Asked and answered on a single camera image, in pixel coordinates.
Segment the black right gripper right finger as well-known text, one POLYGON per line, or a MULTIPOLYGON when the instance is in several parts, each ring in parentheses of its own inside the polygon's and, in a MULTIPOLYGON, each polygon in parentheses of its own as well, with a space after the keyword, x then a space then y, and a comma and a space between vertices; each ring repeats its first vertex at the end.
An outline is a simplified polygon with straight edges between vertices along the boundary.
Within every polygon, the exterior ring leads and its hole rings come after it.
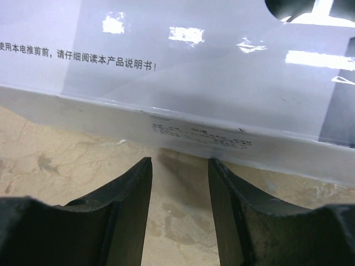
POLYGON ((208 162, 221 265, 353 265, 354 205, 308 209, 208 162))

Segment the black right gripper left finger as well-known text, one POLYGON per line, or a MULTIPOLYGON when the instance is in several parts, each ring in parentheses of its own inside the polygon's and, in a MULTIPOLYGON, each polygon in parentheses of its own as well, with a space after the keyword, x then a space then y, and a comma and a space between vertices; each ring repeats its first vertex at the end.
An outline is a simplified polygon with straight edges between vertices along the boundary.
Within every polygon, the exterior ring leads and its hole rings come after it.
POLYGON ((61 206, 1 198, 2 265, 140 265, 153 179, 145 157, 61 206))

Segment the white clipper kit box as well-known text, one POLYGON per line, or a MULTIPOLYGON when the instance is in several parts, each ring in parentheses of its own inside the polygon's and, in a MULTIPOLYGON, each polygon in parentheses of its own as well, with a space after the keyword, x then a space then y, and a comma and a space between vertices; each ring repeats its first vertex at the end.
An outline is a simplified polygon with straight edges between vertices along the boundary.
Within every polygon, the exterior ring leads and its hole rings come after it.
POLYGON ((354 2, 2 1, 1 105, 354 185, 354 2))

